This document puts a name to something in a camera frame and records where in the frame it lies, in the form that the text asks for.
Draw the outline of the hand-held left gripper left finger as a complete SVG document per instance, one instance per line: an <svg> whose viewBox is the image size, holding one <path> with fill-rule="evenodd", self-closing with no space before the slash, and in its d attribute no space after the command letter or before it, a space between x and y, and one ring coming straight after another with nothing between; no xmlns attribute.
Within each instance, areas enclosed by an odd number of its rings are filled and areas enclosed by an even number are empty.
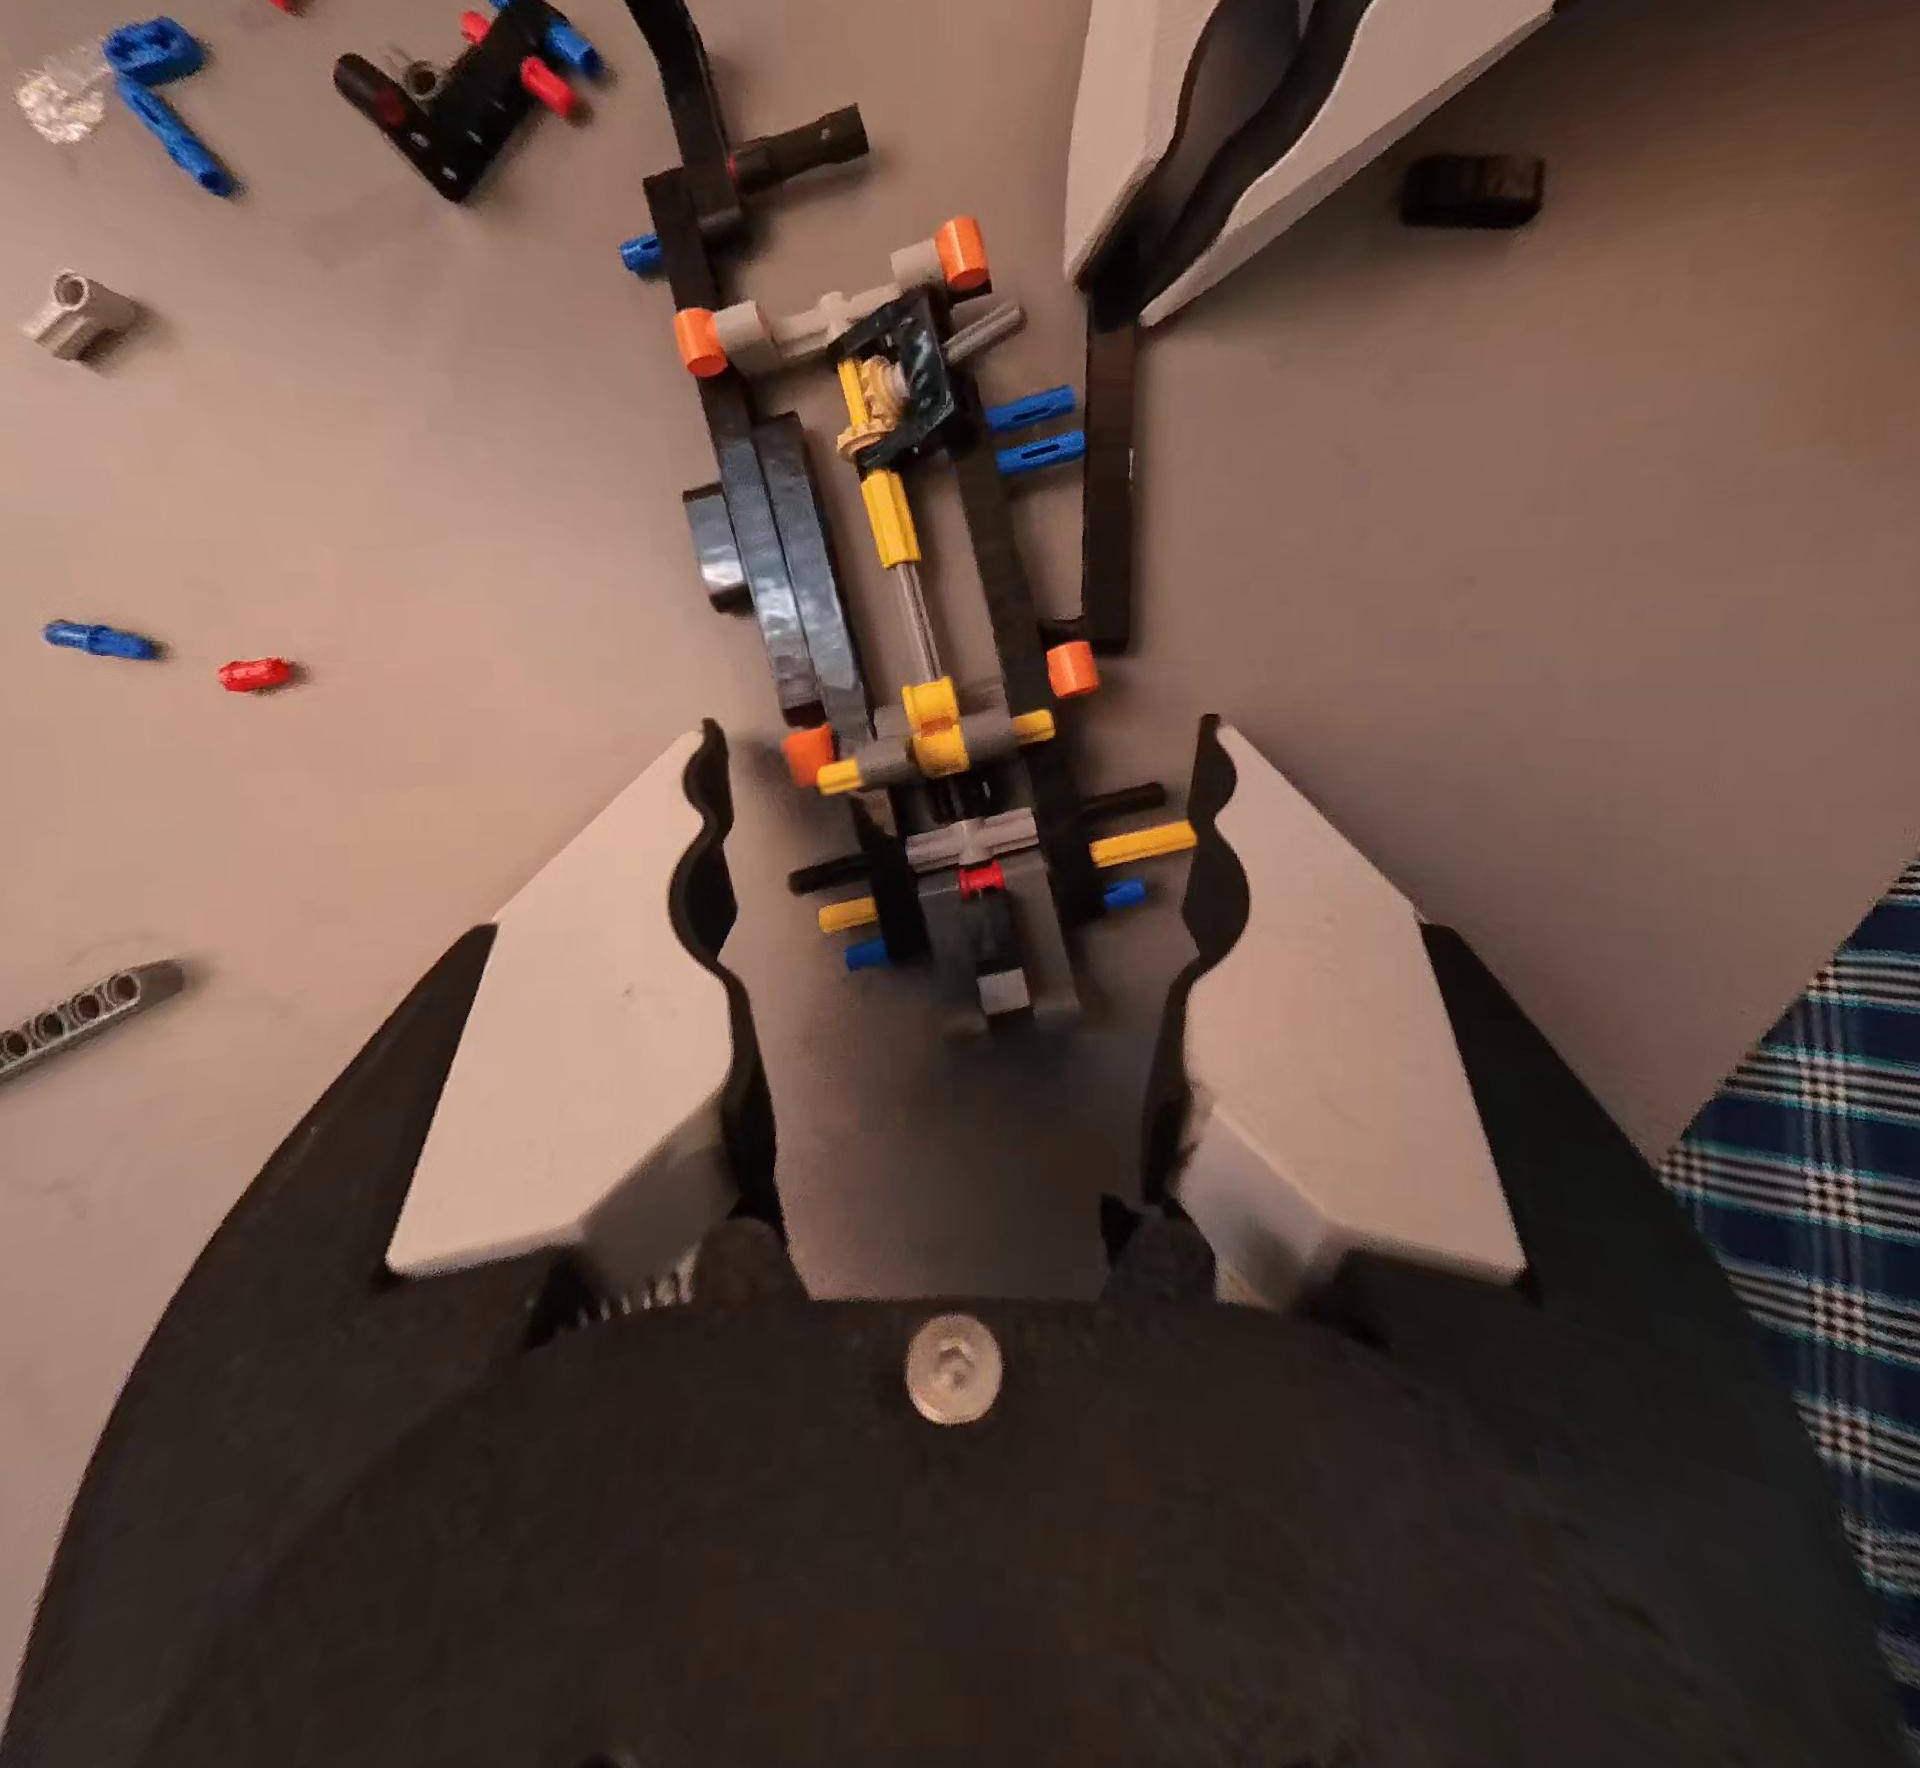
<svg viewBox="0 0 1920 1768"><path fill-rule="evenodd" d="M732 1217L784 1233L737 914L732 753L687 732L493 916L388 1262L569 1250L615 1289Z"/></svg>

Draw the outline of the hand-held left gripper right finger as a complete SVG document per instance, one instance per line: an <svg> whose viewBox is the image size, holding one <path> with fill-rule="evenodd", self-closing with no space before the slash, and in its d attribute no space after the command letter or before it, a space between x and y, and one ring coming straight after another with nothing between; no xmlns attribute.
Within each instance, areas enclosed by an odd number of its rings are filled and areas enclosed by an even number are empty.
<svg viewBox="0 0 1920 1768"><path fill-rule="evenodd" d="M1250 739L1197 729L1184 921L1145 1196L1227 1304L1289 1307L1353 1255L1495 1285L1524 1246L1418 907Z"/></svg>

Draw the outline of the long black lego beam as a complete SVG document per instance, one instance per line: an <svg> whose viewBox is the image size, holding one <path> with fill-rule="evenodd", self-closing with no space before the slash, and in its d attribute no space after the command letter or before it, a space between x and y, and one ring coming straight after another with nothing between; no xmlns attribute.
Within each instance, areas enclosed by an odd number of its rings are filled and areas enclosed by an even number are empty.
<svg viewBox="0 0 1920 1768"><path fill-rule="evenodd" d="M1138 316L1123 285L1088 292L1081 611L1044 620L1046 648L1085 642L1095 654L1130 648L1136 594L1134 434Z"/></svg>

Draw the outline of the black lego chassis assembly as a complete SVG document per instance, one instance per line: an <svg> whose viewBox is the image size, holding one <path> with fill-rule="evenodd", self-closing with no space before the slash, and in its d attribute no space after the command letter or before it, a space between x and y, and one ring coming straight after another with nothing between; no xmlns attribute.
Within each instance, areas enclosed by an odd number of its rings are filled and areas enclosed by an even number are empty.
<svg viewBox="0 0 1920 1768"><path fill-rule="evenodd" d="M995 434L971 363L1021 329L993 292L978 221L945 221L893 254L887 282L772 316L725 293L725 253L756 199L862 159L856 106L735 143L684 0L621 0L654 55L679 164L645 179L674 343L717 474L684 495L709 601L756 620L788 726L793 782L845 801L863 899L821 913L863 930L851 968L924 961L943 1030L1070 1028L1081 1013L1070 936L1134 907L1141 862L1193 846L1184 820L1099 837L1076 782L1063 705L1092 696L1083 639L1046 648L1044 620L1081 611L1083 466L1005 479L995 450L1070 430L1076 411ZM878 567L907 637L901 699L869 689L828 513L800 419L759 415L756 386L828 364Z"/></svg>

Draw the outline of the short black lego beam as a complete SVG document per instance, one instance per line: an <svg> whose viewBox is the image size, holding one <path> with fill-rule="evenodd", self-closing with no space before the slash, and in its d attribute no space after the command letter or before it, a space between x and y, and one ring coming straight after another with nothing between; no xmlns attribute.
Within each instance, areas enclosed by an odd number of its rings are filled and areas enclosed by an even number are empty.
<svg viewBox="0 0 1920 1768"><path fill-rule="evenodd" d="M1542 212L1546 162L1526 153L1432 153L1400 188L1408 229L1513 232Z"/></svg>

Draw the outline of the dark grey long lego beam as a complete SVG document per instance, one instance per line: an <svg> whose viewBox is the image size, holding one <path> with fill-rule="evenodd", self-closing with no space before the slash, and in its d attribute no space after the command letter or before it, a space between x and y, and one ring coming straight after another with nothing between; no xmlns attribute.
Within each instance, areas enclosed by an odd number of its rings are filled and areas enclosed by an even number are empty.
<svg viewBox="0 0 1920 1768"><path fill-rule="evenodd" d="M139 963L108 974L76 995L2 1028L2 1083L45 1067L63 1051L88 1045L108 1030L152 1013L186 988L179 960Z"/></svg>

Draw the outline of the black angled lego subassembly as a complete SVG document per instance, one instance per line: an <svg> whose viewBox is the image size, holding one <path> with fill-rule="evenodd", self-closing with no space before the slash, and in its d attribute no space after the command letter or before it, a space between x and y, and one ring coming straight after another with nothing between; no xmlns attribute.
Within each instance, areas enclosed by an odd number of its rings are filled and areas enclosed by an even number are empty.
<svg viewBox="0 0 1920 1768"><path fill-rule="evenodd" d="M441 96L419 106L394 74L358 54L332 69L337 92L442 198L464 201L535 111L562 122L581 112L578 79L599 79L594 43L548 0L485 0L461 18L464 47Z"/></svg>

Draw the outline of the light grey lego connector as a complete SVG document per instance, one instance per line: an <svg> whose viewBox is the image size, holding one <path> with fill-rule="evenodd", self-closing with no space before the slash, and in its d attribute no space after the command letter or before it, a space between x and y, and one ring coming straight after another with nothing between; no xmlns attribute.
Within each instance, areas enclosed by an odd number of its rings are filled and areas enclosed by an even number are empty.
<svg viewBox="0 0 1920 1768"><path fill-rule="evenodd" d="M25 341L61 363L96 364L137 333L145 305L80 271L53 276L48 295L19 323Z"/></svg>

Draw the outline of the blue short lego beam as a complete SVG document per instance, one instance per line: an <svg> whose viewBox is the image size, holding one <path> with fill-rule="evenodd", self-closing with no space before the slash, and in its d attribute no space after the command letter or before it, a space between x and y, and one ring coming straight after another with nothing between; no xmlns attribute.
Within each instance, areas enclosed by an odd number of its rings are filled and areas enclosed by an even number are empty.
<svg viewBox="0 0 1920 1768"><path fill-rule="evenodd" d="M172 17L115 27L102 40L102 59L119 81L165 86L206 65L202 43Z"/></svg>

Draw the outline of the clear lego piece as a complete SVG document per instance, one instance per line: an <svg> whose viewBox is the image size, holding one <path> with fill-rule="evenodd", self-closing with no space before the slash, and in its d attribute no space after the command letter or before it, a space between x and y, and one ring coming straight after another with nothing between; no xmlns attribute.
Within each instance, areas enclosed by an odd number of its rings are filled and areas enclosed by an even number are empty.
<svg viewBox="0 0 1920 1768"><path fill-rule="evenodd" d="M104 124L112 99L112 65L99 44L45 57L13 90L26 124L45 143L72 148Z"/></svg>

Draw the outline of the person's plaid shirt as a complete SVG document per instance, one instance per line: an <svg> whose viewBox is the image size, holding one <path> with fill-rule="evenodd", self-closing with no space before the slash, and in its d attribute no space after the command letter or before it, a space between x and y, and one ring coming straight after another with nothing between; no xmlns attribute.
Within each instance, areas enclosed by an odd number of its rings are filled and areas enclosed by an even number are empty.
<svg viewBox="0 0 1920 1768"><path fill-rule="evenodd" d="M1919 1672L1919 864L1661 1163L1825 1461L1904 1690Z"/></svg>

